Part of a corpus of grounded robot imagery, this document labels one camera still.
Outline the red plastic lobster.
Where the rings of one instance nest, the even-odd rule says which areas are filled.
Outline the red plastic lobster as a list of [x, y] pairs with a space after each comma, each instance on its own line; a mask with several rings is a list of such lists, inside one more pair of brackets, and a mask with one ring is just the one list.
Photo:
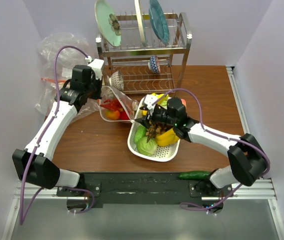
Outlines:
[[117, 98], [112, 99], [112, 100], [107, 99], [100, 106], [105, 109], [112, 110], [112, 111], [119, 111], [119, 112], [123, 111], [122, 104]]

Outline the clear polka dot zip bag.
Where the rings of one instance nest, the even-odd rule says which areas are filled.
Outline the clear polka dot zip bag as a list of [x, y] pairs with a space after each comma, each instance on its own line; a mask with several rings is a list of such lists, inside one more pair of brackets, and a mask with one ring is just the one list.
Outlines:
[[112, 86], [102, 86], [99, 113], [107, 122], [133, 123], [139, 102]]

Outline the orange red pepper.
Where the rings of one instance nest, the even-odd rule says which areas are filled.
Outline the orange red pepper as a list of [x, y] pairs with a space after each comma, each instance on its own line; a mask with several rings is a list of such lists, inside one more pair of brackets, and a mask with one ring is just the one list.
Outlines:
[[107, 110], [106, 112], [105, 112], [105, 116], [108, 118], [108, 119], [110, 119], [110, 120], [112, 120], [112, 121], [116, 121], [116, 120], [119, 120], [120, 119], [120, 112], [119, 111], [113, 111], [113, 110]]

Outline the small red strawberry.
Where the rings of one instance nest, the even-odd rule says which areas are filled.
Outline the small red strawberry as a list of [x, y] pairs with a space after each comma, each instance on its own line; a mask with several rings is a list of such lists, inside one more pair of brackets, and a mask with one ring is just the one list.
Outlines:
[[127, 113], [125, 111], [122, 111], [120, 113], [120, 119], [123, 120], [123, 121], [128, 121], [128, 120], [130, 120], [130, 117], [127, 115]]

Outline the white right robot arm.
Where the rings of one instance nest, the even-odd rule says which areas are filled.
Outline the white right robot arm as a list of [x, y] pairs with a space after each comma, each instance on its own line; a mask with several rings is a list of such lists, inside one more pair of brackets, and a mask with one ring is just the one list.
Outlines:
[[178, 139], [202, 144], [228, 157], [227, 167], [214, 170], [204, 180], [207, 195], [214, 197], [223, 187], [234, 183], [251, 186], [268, 172], [270, 161], [253, 135], [227, 134], [207, 127], [189, 117], [186, 106], [177, 97], [168, 99], [166, 107], [158, 102], [156, 96], [148, 94], [139, 104], [139, 110], [146, 111], [146, 114], [136, 118], [135, 122], [151, 130], [148, 139], [157, 134], [153, 125], [166, 125]]

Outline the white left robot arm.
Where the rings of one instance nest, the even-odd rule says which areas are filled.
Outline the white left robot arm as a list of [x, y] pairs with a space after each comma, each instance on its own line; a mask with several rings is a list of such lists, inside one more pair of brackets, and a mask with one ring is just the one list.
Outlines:
[[21, 181], [45, 188], [68, 187], [74, 196], [85, 192], [85, 183], [79, 173], [58, 168], [53, 162], [57, 144], [70, 122], [88, 99], [100, 99], [102, 73], [105, 64], [95, 59], [88, 65], [76, 65], [55, 98], [52, 110], [44, 124], [23, 149], [16, 149], [12, 160]]

